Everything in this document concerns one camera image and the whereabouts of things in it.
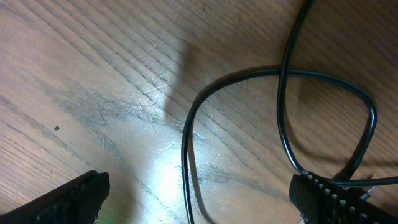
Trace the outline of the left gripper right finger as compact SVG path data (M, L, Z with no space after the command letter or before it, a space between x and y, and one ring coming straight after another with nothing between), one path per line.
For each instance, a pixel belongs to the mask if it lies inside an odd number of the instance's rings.
M397 217L311 172L293 175L289 199L305 223L397 224Z

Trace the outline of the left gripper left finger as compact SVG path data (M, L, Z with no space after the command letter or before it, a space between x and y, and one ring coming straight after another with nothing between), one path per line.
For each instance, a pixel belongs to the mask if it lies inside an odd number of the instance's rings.
M1 215L1 224L94 224L110 191L109 174L91 170Z

